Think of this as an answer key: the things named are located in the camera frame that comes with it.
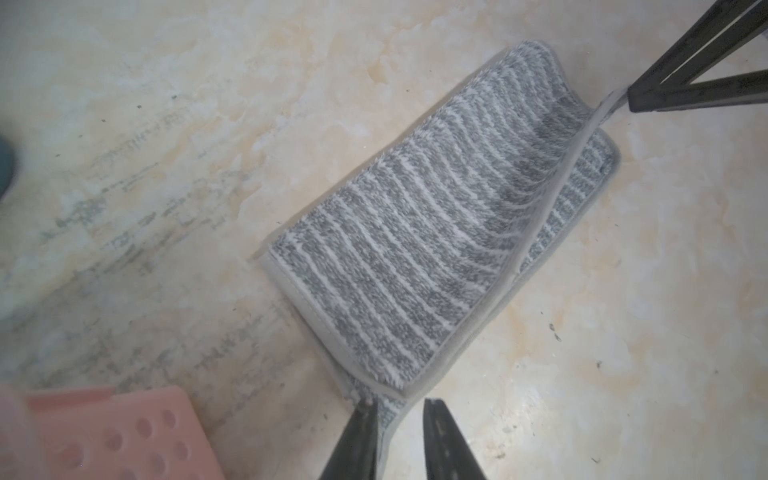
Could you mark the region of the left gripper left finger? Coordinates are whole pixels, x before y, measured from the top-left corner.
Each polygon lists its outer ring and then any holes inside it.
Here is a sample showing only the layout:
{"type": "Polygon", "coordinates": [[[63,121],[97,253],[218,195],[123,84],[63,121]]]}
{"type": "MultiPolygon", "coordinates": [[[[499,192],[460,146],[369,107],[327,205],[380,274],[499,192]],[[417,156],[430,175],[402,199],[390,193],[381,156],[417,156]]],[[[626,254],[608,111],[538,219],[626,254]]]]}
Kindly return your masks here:
{"type": "Polygon", "coordinates": [[[361,399],[357,403],[320,480],[377,478],[378,417],[375,400],[361,399]]]}

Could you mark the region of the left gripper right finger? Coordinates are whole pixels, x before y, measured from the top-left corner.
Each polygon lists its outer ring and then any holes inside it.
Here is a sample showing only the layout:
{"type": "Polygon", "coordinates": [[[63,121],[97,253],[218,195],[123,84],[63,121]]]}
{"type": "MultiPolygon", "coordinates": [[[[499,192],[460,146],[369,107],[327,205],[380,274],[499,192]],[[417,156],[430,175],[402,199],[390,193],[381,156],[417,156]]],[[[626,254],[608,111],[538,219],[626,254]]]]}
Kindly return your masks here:
{"type": "Polygon", "coordinates": [[[423,408],[426,476],[429,480],[486,480],[446,403],[426,398],[423,408]]]}

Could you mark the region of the grey striped dishcloth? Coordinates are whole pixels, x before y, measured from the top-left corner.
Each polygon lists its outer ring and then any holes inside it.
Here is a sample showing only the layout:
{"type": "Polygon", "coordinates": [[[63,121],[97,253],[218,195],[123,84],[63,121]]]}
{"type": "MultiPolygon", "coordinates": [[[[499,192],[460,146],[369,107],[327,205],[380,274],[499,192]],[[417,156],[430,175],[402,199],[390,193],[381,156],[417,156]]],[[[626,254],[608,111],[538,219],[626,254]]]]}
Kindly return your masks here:
{"type": "Polygon", "coordinates": [[[377,461],[414,405],[616,174],[596,108],[545,43],[505,49],[275,234],[262,263],[343,395],[378,407],[377,461]]]}

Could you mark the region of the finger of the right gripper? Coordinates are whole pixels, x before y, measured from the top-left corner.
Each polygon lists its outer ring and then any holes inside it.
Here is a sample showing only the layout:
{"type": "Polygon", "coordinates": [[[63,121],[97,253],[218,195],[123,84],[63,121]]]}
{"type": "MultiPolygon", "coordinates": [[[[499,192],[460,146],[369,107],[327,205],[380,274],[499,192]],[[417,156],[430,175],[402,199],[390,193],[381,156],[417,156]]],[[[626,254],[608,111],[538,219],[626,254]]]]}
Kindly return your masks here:
{"type": "Polygon", "coordinates": [[[767,28],[767,3],[718,0],[628,89],[632,96],[691,84],[767,28]]]}
{"type": "Polygon", "coordinates": [[[767,71],[755,71],[697,83],[637,85],[628,90],[633,113],[666,112],[767,102],[767,71]]]}

